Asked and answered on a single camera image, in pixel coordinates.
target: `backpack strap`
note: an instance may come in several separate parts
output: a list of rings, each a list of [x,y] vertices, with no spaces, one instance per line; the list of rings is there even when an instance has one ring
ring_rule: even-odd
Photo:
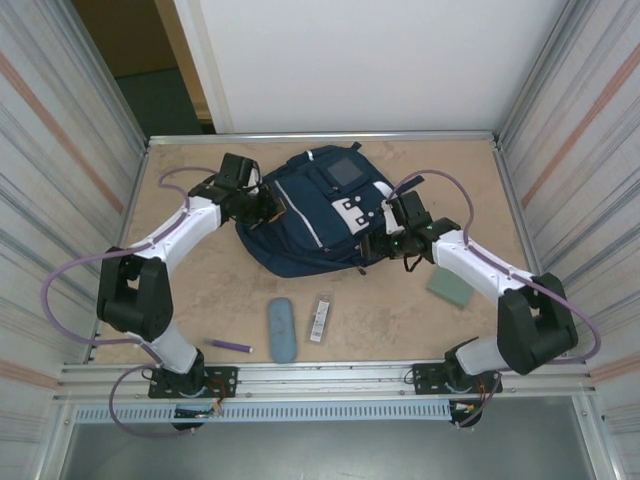
[[[287,165],[292,170],[296,170],[302,167],[303,165],[306,165],[309,162],[313,162],[314,160],[317,160],[322,155],[325,155],[326,153],[334,151],[337,148],[340,148],[340,147],[336,147],[335,145],[325,145],[323,147],[306,150],[287,160]]]

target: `white wall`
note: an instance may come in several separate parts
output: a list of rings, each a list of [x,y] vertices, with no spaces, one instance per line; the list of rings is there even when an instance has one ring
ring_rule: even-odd
[[[117,240],[144,153],[68,2],[0,2],[0,479],[39,477],[48,410],[85,347],[44,317],[40,287]],[[89,337],[100,265],[69,270],[49,300]]]
[[[566,0],[175,0],[220,133],[494,129]]]
[[[638,480],[640,2],[588,2],[573,32],[505,136],[506,164],[543,270],[602,335],[587,365],[622,469]],[[593,335],[576,327],[586,351]]]

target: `metal base plate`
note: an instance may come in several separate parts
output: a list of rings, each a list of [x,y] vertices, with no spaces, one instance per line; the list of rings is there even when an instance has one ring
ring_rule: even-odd
[[[210,403],[203,402],[206,410]],[[178,414],[172,403],[124,403],[115,406],[116,415],[126,424],[189,423],[193,416]],[[350,420],[451,420],[449,400],[396,399],[381,401],[305,402],[222,402],[215,415],[198,422],[327,422]],[[76,424],[111,424],[108,405],[83,405],[75,415]]]
[[[485,372],[470,383],[464,390],[456,390],[447,382],[444,363],[416,363],[412,365],[413,387],[416,395],[442,395],[442,394],[481,394],[484,386],[485,392],[490,392],[496,382],[494,372]],[[502,392],[502,383],[498,385],[496,393]]]
[[[205,377],[207,379],[218,379],[224,383],[225,392],[221,391],[218,382],[212,383],[216,386],[215,394],[218,397],[233,398],[236,396],[236,387],[238,385],[238,368],[237,367],[205,367]],[[194,396],[185,396],[176,390],[172,390],[166,383],[161,369],[156,369],[151,375],[149,382],[149,398],[215,398],[214,392],[210,388],[204,387],[200,394]]]

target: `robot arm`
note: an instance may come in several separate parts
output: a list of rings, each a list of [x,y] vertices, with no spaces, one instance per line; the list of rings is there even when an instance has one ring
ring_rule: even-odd
[[[498,309],[497,334],[469,340],[445,354],[449,381],[459,387],[487,371],[512,369],[525,375],[578,343],[569,310],[530,286],[523,278],[566,298],[562,283],[550,273],[535,276],[504,262],[473,240],[480,254],[500,265],[503,273],[472,253],[460,226],[448,218],[433,221],[416,192],[383,202],[386,225],[363,241],[365,257],[426,259],[450,270]]]
[[[149,247],[103,261],[98,318],[151,350],[174,389],[184,395],[198,393],[203,387],[204,357],[171,322],[169,276],[206,235],[230,218],[257,226],[278,215],[281,208],[261,183],[255,161],[226,154],[220,173],[189,192],[188,208],[183,206],[155,232],[132,245]],[[184,214],[182,223],[172,230]]]

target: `doorway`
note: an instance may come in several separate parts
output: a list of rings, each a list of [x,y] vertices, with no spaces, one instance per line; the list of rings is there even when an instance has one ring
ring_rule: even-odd
[[[172,0],[72,0],[142,131],[215,133]]]

